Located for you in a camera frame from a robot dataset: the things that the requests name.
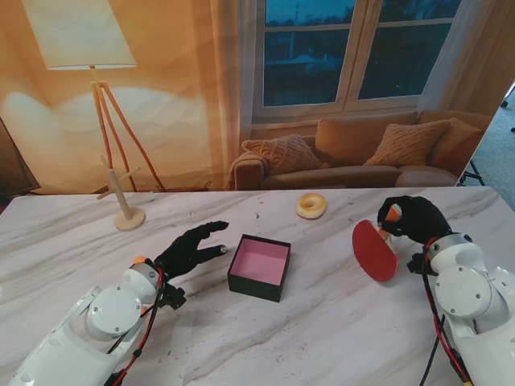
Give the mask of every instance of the wooden mug tree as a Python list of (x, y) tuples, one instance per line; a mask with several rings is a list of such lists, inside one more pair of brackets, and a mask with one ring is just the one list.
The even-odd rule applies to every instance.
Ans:
[(99, 195), (97, 199), (103, 199), (111, 193), (114, 193), (114, 195), (116, 195), (116, 200), (122, 209), (122, 211), (114, 218), (114, 226), (119, 231), (123, 232), (133, 231), (134, 229), (139, 228), (145, 222), (145, 212), (137, 207), (129, 207), (126, 197), (123, 195), (122, 187), (120, 186), (120, 181), (129, 178), (131, 175), (139, 171), (139, 168), (131, 170), (118, 178), (116, 173), (114, 173), (113, 168), (109, 167), (109, 164), (103, 155), (100, 156), (100, 159), (107, 170), (109, 190), (106, 193)]

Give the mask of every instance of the window pane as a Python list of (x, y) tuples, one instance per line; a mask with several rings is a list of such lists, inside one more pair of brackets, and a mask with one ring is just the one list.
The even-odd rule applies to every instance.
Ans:
[(352, 20), (356, 0), (267, 0), (266, 26), (319, 26)]
[(377, 28), (358, 99), (420, 95), (450, 28)]
[(348, 30), (266, 32), (263, 105), (336, 100)]
[(454, 18), (461, 0), (384, 0), (379, 23)]

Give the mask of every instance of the sofa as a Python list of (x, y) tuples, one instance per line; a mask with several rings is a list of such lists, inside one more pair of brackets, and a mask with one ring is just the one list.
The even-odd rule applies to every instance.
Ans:
[[(417, 112), (395, 113), (367, 117), (345, 117), (337, 120), (323, 119), (312, 135), (303, 135), (302, 139), (315, 155), (330, 167), (326, 169), (303, 170), (280, 175), (268, 175), (266, 160), (248, 159), (241, 155), (233, 164), (233, 189), (238, 191), (307, 189), (307, 188), (362, 188), (362, 187), (445, 187), (454, 186), (459, 175), (464, 171), (468, 159), (465, 155), (463, 168), (457, 173), (456, 168), (429, 166), (364, 166), (374, 156), (381, 143), (386, 126), (391, 123), (399, 125), (418, 125), (432, 121), (457, 118), (474, 126), (482, 133), (488, 128), (492, 117), (451, 110), (424, 110)], [(306, 133), (308, 128), (296, 125), (290, 133)], [(344, 152), (344, 157), (335, 162), (335, 154), (317, 150), (317, 145), (327, 149), (334, 145), (336, 151)]]

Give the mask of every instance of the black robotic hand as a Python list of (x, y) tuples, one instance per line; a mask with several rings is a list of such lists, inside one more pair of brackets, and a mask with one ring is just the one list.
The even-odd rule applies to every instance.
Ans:
[[(395, 222), (386, 221), (385, 217), (394, 204), (401, 208), (401, 219)], [(377, 214), (377, 223), (394, 236), (408, 236), (420, 244), (426, 244), (433, 237), (440, 238), (452, 234), (442, 212), (423, 197), (403, 195), (386, 199)]]
[(222, 256), (227, 252), (225, 245), (201, 250), (198, 247), (200, 241), (207, 239), (212, 232), (222, 231), (228, 226), (229, 223), (224, 221), (215, 221), (186, 231), (154, 260), (154, 264), (161, 267), (167, 279), (170, 280), (192, 271), (198, 264)]

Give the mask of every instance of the wooden lamp leg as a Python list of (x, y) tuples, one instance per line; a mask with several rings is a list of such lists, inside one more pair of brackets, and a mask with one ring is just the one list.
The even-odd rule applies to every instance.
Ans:
[(140, 153), (142, 154), (143, 158), (145, 159), (146, 164), (148, 165), (150, 172), (154, 176), (155, 181), (159, 185), (159, 189), (161, 191), (166, 191), (164, 185), (161, 183), (161, 180), (159, 179), (157, 173), (155, 172), (154, 166), (152, 165), (152, 162), (148, 158), (148, 155), (146, 155), (145, 150), (143, 149), (142, 144), (139, 142), (138, 138), (130, 128), (129, 122), (127, 122), (125, 116), (123, 115), (122, 110), (120, 109), (120, 106), (118, 106), (118, 103), (116, 102), (116, 99), (114, 99), (114, 95), (111, 92), (109, 86), (106, 82), (100, 82), (100, 86), (105, 90), (105, 93), (107, 94), (107, 97), (111, 101), (111, 105), (113, 105), (114, 109), (116, 110), (118, 116), (120, 117), (120, 121), (122, 121), (123, 125), (125, 126), (127, 133), (129, 133), (130, 137), (133, 139), (134, 143), (138, 147)]
[[(91, 71), (93, 74), (93, 79), (94, 79), (93, 84), (95, 86), (95, 89), (97, 90), (97, 97), (100, 100), (101, 107), (104, 110), (105, 118), (107, 119), (107, 123), (109, 124), (109, 127), (111, 129), (111, 133), (113, 134), (114, 141), (116, 142), (118, 150), (120, 151), (120, 155), (122, 156), (123, 166), (126, 169), (126, 173), (129, 173), (129, 163), (127, 162), (126, 153), (123, 150), (122, 143), (120, 142), (120, 138), (118, 137), (118, 134), (114, 128), (113, 120), (111, 119), (111, 115), (109, 114), (109, 110), (107, 109), (107, 103), (105, 102), (104, 93), (102, 92), (102, 89), (100, 86), (100, 81), (98, 80), (97, 71), (95, 70), (95, 66), (90, 66), (90, 68), (91, 68)], [(133, 178), (129, 177), (129, 180), (130, 180), (130, 185), (132, 186), (133, 191), (138, 191), (136, 189), (136, 184), (134, 183)]]
[(107, 131), (105, 131), (104, 118), (102, 116), (102, 109), (100, 107), (100, 100), (98, 99), (97, 87), (94, 83), (91, 83), (91, 92), (93, 93), (93, 99), (95, 100), (95, 107), (97, 108), (98, 123), (100, 123), (100, 130), (102, 137), (104, 138), (104, 147), (107, 154), (107, 163), (110, 168), (113, 168), (113, 157), (111, 155), (111, 149), (109, 148), (109, 138), (107, 137)]

